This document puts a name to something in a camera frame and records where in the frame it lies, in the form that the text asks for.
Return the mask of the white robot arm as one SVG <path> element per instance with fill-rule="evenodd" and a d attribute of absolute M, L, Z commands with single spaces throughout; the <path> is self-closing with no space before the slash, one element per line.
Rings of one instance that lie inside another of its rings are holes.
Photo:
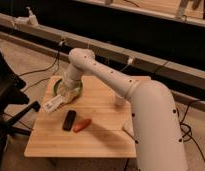
<path fill-rule="evenodd" d="M 64 78 L 68 87 L 75 88 L 90 72 L 130 102 L 139 171 L 188 171 L 175 101 L 166 85 L 103 65 L 90 49 L 72 49 L 69 61 Z"/>

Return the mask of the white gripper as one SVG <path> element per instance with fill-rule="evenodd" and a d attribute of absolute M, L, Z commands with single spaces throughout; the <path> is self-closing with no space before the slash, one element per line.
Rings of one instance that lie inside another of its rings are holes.
<path fill-rule="evenodd" d="M 82 81 L 72 80 L 69 77 L 62 77 L 59 85 L 59 94 L 64 97 L 65 103 L 71 103 L 82 93 Z"/>

